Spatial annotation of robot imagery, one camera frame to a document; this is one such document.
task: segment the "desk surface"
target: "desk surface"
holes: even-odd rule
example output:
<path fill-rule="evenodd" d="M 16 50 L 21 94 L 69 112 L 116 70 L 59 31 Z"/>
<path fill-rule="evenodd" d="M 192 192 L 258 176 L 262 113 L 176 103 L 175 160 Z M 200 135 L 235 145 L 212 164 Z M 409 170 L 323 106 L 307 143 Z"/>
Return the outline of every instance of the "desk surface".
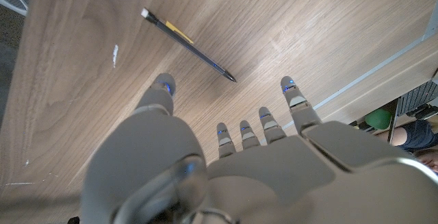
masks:
<path fill-rule="evenodd" d="M 281 125 L 291 121 L 282 76 L 292 76 L 315 105 L 422 36 L 435 2 L 31 0 L 0 133 L 0 222 L 78 215 L 89 159 L 159 73 L 175 77 L 175 116 L 192 127 L 211 162 L 218 157 L 217 123 L 225 122 L 237 142 L 242 119 L 263 137 L 260 106 Z M 145 22 L 143 7 L 177 26 L 238 83 Z M 436 64 L 438 45 L 436 37 L 426 42 L 419 45 L 422 58 L 412 53 L 423 78 Z M 411 66 L 412 57 L 403 64 Z M 376 86 L 392 89 L 390 80 L 407 73 L 380 71 L 388 81 Z M 376 108 L 377 102 L 357 99 L 373 95 L 365 89 L 382 90 L 374 87 L 355 86 L 318 113 L 352 121 Z M 286 132 L 293 134 L 293 126 Z"/>

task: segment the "pen tip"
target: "pen tip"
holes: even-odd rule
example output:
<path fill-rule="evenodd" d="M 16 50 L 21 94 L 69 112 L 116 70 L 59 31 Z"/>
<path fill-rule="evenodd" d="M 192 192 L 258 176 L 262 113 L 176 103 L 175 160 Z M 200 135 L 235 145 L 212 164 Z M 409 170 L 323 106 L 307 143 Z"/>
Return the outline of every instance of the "pen tip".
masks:
<path fill-rule="evenodd" d="M 224 76 L 225 76 L 227 79 L 230 79 L 231 81 L 237 83 L 237 80 L 236 80 L 236 79 L 232 76 L 232 74 L 230 74 L 228 71 L 225 71 L 225 72 L 224 72 Z"/>

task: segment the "white mark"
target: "white mark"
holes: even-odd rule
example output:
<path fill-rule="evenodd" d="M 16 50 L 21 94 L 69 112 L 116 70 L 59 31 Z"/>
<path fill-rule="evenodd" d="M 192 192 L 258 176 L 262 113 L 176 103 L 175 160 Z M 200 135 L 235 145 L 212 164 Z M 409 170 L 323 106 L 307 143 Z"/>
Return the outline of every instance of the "white mark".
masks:
<path fill-rule="evenodd" d="M 112 52 L 112 67 L 116 68 L 118 45 L 114 46 L 114 51 Z"/>
<path fill-rule="evenodd" d="M 6 184 L 5 186 L 22 185 L 22 184 L 35 184 L 35 183 L 9 183 L 9 184 Z"/>
<path fill-rule="evenodd" d="M 81 98 L 81 97 L 78 97 L 78 98 L 76 98 L 76 99 L 70 100 L 70 104 L 71 104 L 72 102 L 78 100 L 79 98 Z"/>

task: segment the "blue light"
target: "blue light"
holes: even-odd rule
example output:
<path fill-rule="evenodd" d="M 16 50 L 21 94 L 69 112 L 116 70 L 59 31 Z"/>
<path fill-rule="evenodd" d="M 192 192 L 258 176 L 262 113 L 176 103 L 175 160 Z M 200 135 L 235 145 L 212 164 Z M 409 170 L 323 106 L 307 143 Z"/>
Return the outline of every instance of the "blue light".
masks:
<path fill-rule="evenodd" d="M 185 173 L 191 173 L 194 170 L 194 163 L 190 163 L 189 165 L 187 165 L 187 170 L 185 171 Z"/>
<path fill-rule="evenodd" d="M 168 84 L 168 83 L 166 83 L 166 82 L 161 82 L 161 81 L 158 81 L 159 83 L 162 83 L 162 84 L 165 84 L 166 85 L 166 87 L 167 87 L 167 91 L 170 93 L 170 85 Z"/>

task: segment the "person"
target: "person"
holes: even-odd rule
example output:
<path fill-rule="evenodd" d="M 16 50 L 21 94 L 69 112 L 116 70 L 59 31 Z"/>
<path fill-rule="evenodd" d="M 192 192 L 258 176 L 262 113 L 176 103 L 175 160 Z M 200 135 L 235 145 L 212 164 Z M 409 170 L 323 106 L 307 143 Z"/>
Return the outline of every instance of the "person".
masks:
<path fill-rule="evenodd" d="M 377 136 L 386 141 L 388 132 Z M 392 145 L 412 153 L 421 163 L 438 173 L 438 115 L 395 128 Z"/>

